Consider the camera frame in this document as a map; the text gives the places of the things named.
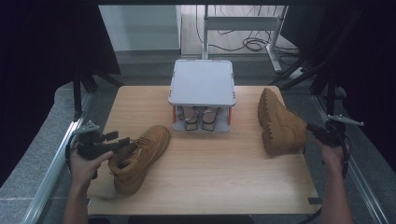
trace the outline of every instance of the person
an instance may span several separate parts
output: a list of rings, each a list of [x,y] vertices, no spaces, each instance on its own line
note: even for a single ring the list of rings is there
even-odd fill
[[[87,191],[95,171],[103,161],[111,158],[112,151],[101,155],[93,161],[87,161],[77,154],[74,149],[70,155],[72,182],[69,196],[64,209],[64,224],[87,224]]]
[[[342,176],[342,161],[344,159],[341,147],[329,147],[316,140],[321,148],[321,156],[325,164],[327,181],[321,210],[321,223],[333,224],[353,223],[352,213],[347,200],[347,191]],[[76,150],[70,156],[72,184],[64,211],[64,224],[88,223],[87,190],[91,178],[103,161],[111,158],[111,151],[87,161],[81,158]]]

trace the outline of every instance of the boot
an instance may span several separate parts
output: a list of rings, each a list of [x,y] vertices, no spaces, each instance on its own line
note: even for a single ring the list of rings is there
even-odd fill
[[[269,156],[298,153],[304,147],[306,123],[282,105],[270,89],[262,91],[258,117],[263,128],[262,141]]]
[[[152,126],[138,139],[121,148],[108,161],[114,175],[114,186],[120,194],[136,193],[143,184],[152,163],[158,160],[168,147],[169,131],[163,126]]]

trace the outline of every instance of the pair of sandals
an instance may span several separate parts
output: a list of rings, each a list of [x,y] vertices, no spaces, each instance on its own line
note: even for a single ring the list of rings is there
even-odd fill
[[[179,119],[184,120],[184,129],[186,131],[195,131],[198,129],[198,118],[200,117],[200,109],[202,112],[202,129],[213,132],[216,128],[216,116],[221,107],[216,106],[182,106],[182,113]]]

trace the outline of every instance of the shoe rack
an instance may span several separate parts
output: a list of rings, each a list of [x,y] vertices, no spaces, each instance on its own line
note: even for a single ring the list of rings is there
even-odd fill
[[[233,65],[219,60],[177,60],[168,96],[173,106],[173,127],[182,132],[205,132],[202,115],[206,107],[219,107],[214,133],[231,130],[232,107],[236,103]],[[197,129],[186,131],[183,106],[192,106],[198,113]]]

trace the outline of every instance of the wooden table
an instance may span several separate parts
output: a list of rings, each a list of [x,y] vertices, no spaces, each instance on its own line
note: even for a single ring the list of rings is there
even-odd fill
[[[318,194],[304,156],[269,158],[257,106],[263,86],[236,86],[228,133],[189,133],[172,128],[169,87],[121,87],[105,133],[137,138],[156,124],[172,135],[140,190],[119,195],[105,161],[89,189],[90,215],[312,214]],[[271,88],[283,99],[277,87]]]

